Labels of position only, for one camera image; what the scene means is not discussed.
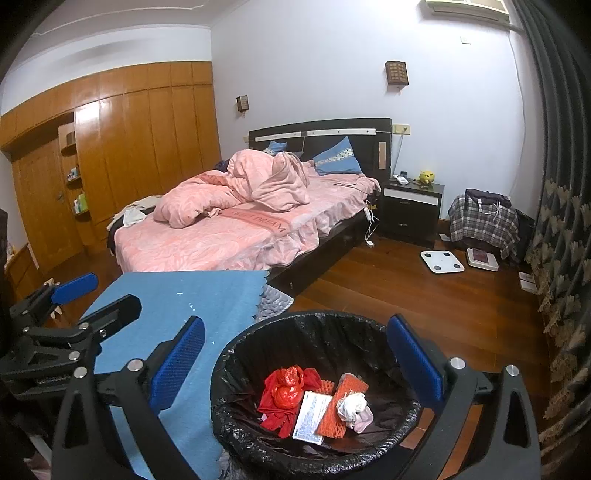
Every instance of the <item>air conditioner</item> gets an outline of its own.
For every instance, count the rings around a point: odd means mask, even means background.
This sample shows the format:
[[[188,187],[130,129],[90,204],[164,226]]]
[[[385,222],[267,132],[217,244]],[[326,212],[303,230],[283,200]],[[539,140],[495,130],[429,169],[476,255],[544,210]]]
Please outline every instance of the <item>air conditioner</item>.
[[[509,12],[503,0],[425,0],[437,14],[464,15],[509,25]]]

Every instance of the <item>electrical outlet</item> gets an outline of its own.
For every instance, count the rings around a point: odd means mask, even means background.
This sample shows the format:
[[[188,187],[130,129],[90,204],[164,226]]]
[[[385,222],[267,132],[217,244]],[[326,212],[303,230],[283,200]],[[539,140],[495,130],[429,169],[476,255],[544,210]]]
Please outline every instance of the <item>electrical outlet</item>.
[[[392,125],[392,133],[394,135],[410,135],[410,125]]]

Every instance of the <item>curtain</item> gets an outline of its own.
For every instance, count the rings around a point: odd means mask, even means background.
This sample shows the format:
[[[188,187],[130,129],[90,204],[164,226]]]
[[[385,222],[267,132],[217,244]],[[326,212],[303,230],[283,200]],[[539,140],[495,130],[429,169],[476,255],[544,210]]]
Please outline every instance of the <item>curtain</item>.
[[[591,421],[591,60],[543,0],[515,0],[537,64],[545,172],[526,260],[539,286],[554,395],[540,433],[544,478],[561,478]]]

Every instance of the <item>bag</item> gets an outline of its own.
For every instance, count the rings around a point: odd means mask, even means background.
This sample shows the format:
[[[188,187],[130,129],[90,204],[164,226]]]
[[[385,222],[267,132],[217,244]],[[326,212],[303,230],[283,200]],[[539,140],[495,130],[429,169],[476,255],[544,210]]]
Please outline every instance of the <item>bag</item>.
[[[415,428],[421,406],[373,320],[342,312],[284,314],[253,325],[223,350],[212,375],[213,432],[234,460],[265,479],[336,479],[378,460]],[[265,378],[278,368],[315,368],[335,383],[350,372],[368,385],[374,423],[322,445],[261,427]]]

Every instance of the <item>white cable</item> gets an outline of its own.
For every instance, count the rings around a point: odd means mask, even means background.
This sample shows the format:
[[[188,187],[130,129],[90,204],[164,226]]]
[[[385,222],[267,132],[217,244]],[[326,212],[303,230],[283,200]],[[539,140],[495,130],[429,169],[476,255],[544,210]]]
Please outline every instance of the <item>white cable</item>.
[[[515,71],[517,73],[517,85],[519,85],[519,95],[521,96],[521,112],[523,113],[523,142],[521,143],[521,155],[519,157],[519,164],[517,165],[517,170],[515,171],[515,180],[513,180],[513,185],[511,186],[511,191],[509,194],[511,197],[513,197],[515,189],[517,188],[517,184],[519,182],[519,171],[521,170],[521,165],[523,163],[523,155],[525,152],[525,139],[527,137],[527,120],[525,118],[525,99],[523,97],[523,87],[521,85],[521,76],[519,75],[519,65],[517,65],[517,55],[515,54],[515,49],[513,48],[513,42],[511,41],[511,32],[507,32],[507,38],[509,40],[511,52],[513,53],[513,61],[515,62]]]
[[[395,175],[396,173],[396,165],[398,165],[398,159],[400,158],[400,151],[402,150],[402,141],[404,140],[404,135],[400,135],[400,142],[398,143],[398,153],[396,154],[396,160],[394,160],[394,167],[390,171],[390,177]]]

